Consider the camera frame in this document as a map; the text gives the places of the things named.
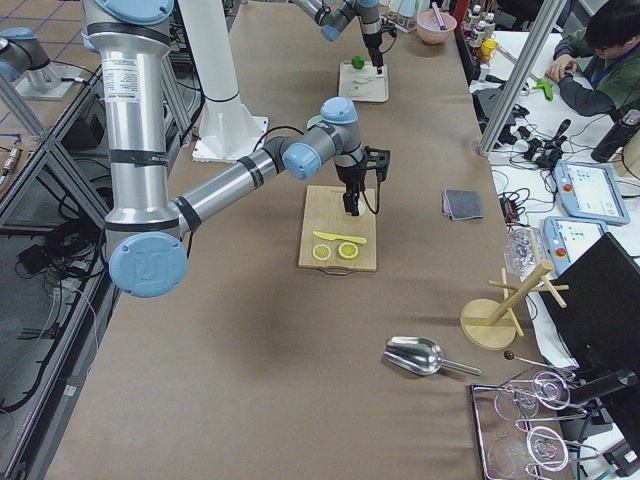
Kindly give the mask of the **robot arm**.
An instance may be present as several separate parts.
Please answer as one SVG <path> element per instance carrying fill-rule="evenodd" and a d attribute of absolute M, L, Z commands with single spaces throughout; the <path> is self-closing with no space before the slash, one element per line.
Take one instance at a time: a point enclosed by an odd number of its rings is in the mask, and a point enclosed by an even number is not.
<path fill-rule="evenodd" d="M 369 161 L 354 103 L 333 97 L 303 135 L 260 142 L 213 179 L 170 198 L 161 78 L 174 9 L 171 1 L 83 3 L 86 35 L 102 60 L 114 198 L 105 219 L 109 273 L 122 291 L 142 298 L 183 279 L 185 236 L 281 172 L 306 179 L 333 162 L 346 210 L 356 214 Z"/>
<path fill-rule="evenodd" d="M 293 3 L 303 10 L 329 41 L 336 41 L 354 18 L 359 20 L 360 31 L 372 65 L 378 74 L 383 73 L 383 52 L 380 50 L 383 35 L 397 36 L 396 26 L 383 19 L 379 12 L 379 2 L 369 0 L 340 1 L 332 9 L 325 1 L 294 0 Z"/>

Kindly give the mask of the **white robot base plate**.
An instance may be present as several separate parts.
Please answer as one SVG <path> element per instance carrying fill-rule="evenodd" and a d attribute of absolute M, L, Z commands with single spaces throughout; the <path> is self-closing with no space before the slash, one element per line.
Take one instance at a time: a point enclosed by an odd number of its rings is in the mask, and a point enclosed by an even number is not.
<path fill-rule="evenodd" d="M 193 160 L 233 163 L 254 150 L 267 127 L 266 116 L 254 116 L 244 106 L 233 114 L 205 111 L 199 125 L 199 139 L 193 150 Z"/>

